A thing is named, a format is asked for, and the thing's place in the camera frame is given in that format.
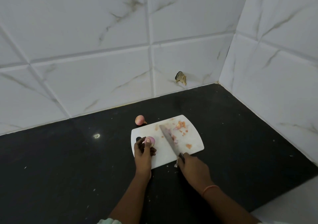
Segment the bracelet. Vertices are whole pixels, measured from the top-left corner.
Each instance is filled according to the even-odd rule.
[[[220,187],[218,187],[217,185],[208,186],[208,187],[206,187],[206,188],[204,189],[204,191],[203,191],[203,193],[202,193],[202,197],[203,197],[204,193],[205,193],[208,189],[213,188],[213,187],[217,187],[217,188],[220,189]]]

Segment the white cutting board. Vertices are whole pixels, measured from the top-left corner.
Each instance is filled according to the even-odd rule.
[[[184,121],[186,127],[182,127],[179,130],[173,130],[177,126],[178,121]],[[180,152],[188,152],[189,154],[194,154],[204,149],[204,145],[198,131],[184,115],[179,115],[177,117],[169,118],[133,129],[131,130],[131,149],[133,151],[133,155],[133,146],[136,143],[137,137],[142,138],[145,136],[152,136],[153,138],[155,138],[156,143],[154,147],[157,149],[157,152],[156,155],[152,157],[151,169],[177,160],[176,155],[174,154],[168,141],[164,138],[162,131],[159,128],[159,125],[161,124],[166,126],[167,129],[170,129],[171,133],[176,136],[176,139],[178,140],[177,145]]]

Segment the person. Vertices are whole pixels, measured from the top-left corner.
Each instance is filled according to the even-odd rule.
[[[151,156],[156,154],[156,149],[151,148],[150,139],[144,137],[135,143],[134,152],[136,174],[124,196],[110,213],[109,218],[100,220],[100,224],[139,223],[146,187],[151,178]],[[209,167],[205,163],[188,153],[184,153],[184,157],[185,162],[180,158],[177,160],[182,174],[188,183],[208,202],[221,222],[225,224],[260,223],[257,218],[253,217],[213,183]]]

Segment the knife handle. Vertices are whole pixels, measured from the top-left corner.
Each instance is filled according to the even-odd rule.
[[[183,163],[185,163],[185,157],[183,156],[182,153],[179,154],[179,157],[182,159]]]

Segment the kitchen knife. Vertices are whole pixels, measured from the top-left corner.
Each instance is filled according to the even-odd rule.
[[[173,141],[173,138],[171,137],[171,132],[168,130],[165,126],[159,125],[164,137],[168,141],[170,147],[172,148],[173,152],[176,154],[176,156],[179,156],[183,163],[185,163],[185,157],[183,154],[179,151],[178,147],[175,145],[175,142]]]

